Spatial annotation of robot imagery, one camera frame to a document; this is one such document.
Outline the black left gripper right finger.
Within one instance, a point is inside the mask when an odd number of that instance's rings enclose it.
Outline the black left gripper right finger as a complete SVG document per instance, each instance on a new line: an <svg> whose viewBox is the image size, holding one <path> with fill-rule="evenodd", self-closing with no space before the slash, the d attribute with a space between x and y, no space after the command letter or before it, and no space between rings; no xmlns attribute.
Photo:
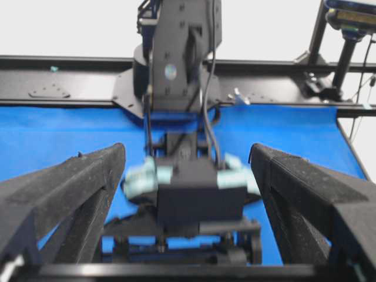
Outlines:
<svg viewBox="0 0 376 282"><path fill-rule="evenodd" d="M283 263L375 280L375 184L256 143L249 162Z"/></svg>

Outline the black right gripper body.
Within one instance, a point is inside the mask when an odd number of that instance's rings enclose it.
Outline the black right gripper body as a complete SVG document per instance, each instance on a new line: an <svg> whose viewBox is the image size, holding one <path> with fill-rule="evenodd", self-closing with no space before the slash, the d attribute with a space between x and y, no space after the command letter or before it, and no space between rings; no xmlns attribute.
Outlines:
<svg viewBox="0 0 376 282"><path fill-rule="evenodd" d="M140 205L135 214L104 226L114 239L112 260L142 264L261 264L261 226L245 216L201 219L197 215L159 222L157 207Z"/></svg>

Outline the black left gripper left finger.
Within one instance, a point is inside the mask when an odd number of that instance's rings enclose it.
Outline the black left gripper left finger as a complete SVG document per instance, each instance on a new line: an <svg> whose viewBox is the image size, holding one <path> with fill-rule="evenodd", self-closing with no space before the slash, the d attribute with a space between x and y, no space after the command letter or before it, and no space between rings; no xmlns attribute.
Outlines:
<svg viewBox="0 0 376 282"><path fill-rule="evenodd" d="M126 163L115 143L1 182L1 280L26 264L86 264Z"/></svg>

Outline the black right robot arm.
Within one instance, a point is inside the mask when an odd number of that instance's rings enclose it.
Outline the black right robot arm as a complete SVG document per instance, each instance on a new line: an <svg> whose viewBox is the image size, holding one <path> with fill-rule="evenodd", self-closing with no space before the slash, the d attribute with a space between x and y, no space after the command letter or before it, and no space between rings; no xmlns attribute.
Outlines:
<svg viewBox="0 0 376 282"><path fill-rule="evenodd" d="M260 193L238 158L221 155L208 117L219 87L203 62L221 43L220 1L144 1L137 28L133 86L146 159L121 182L136 213L104 227L112 261L260 264L260 224L243 214Z"/></svg>

